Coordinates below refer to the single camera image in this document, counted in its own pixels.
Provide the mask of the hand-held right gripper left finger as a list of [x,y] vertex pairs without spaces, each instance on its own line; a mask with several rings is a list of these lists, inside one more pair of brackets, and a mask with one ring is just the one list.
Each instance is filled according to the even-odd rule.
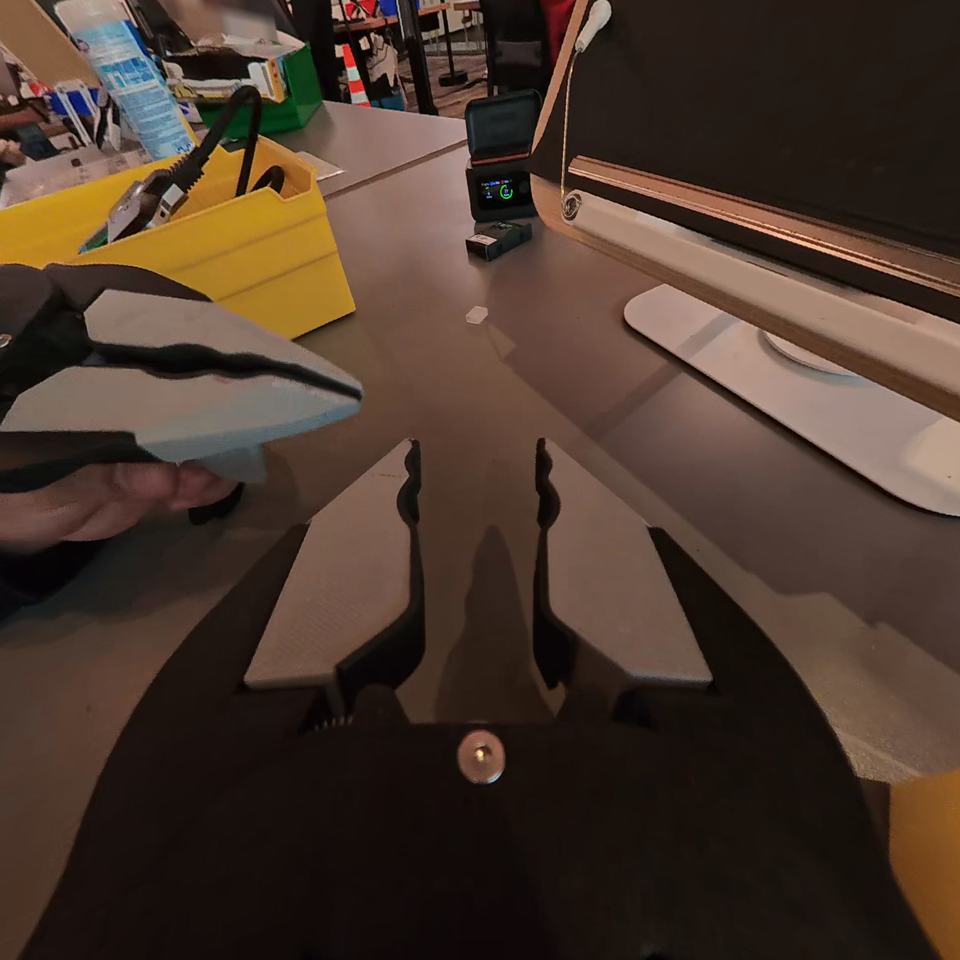
[[247,687],[397,687],[418,653],[376,652],[413,611],[421,451],[403,439],[310,520]]

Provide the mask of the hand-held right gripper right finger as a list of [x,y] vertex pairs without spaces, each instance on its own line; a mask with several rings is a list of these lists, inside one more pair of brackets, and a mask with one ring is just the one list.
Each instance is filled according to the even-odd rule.
[[711,683],[651,527],[550,439],[535,450],[535,663],[546,683]]

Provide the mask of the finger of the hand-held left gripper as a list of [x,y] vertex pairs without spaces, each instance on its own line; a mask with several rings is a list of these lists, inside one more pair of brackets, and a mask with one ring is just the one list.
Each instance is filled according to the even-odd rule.
[[278,377],[362,397],[360,382],[318,354],[213,302],[105,291],[83,312],[106,365],[173,378]]
[[195,464],[230,482],[264,482],[266,445],[359,412],[342,370],[158,376],[71,366],[2,416],[2,481],[58,482],[86,466]]

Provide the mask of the yellow plastic bin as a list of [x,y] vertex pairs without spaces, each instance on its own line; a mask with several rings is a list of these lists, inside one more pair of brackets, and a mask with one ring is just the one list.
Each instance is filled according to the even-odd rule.
[[313,167],[260,137],[250,178],[279,166],[282,190],[251,190],[236,198],[242,159],[239,150],[216,148],[169,223],[87,253],[81,247],[127,189],[166,162],[3,209],[2,263],[147,269],[290,340],[352,314],[354,296]]
[[959,957],[959,771],[896,784],[890,859],[897,882],[943,959]]

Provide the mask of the person's left forearm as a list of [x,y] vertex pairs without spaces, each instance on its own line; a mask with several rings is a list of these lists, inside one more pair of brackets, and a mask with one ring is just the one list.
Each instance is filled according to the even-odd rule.
[[34,552],[1,551],[1,622],[58,593],[101,552],[102,541],[62,541]]

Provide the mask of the person's left hand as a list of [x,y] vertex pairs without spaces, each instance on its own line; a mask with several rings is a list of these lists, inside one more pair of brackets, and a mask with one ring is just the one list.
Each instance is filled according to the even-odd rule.
[[34,554],[122,534],[154,513],[207,507],[238,483],[197,462],[89,465],[54,484],[1,495],[1,548]]

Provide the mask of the green plastic bin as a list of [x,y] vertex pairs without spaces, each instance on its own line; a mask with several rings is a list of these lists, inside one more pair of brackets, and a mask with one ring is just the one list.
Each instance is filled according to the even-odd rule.
[[161,65],[174,98],[193,105],[208,127],[241,87],[260,94],[262,135],[303,128],[323,102],[308,43],[207,44]]

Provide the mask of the blue white wipes canister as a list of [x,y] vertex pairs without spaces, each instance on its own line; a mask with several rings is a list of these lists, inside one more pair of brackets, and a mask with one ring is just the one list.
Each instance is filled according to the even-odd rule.
[[153,161],[193,149],[192,131],[123,2],[61,1],[54,13]]

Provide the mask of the orange traffic cone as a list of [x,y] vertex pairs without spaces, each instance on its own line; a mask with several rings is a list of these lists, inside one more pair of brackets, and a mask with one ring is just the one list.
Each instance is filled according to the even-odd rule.
[[364,78],[356,62],[354,49],[349,42],[341,45],[341,54],[349,91],[349,101],[354,106],[370,109],[372,104],[367,93]]

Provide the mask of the black charging case with display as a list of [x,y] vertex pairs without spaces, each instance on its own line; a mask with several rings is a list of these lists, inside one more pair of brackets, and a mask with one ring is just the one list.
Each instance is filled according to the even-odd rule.
[[470,101],[464,111],[469,160],[465,180],[478,224],[535,217],[530,156],[543,106],[526,89]]

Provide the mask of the black board on white stand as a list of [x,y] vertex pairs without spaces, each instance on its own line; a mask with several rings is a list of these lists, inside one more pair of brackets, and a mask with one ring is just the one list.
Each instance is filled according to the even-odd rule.
[[657,281],[624,320],[958,518],[958,2],[609,2],[538,123],[544,222]]

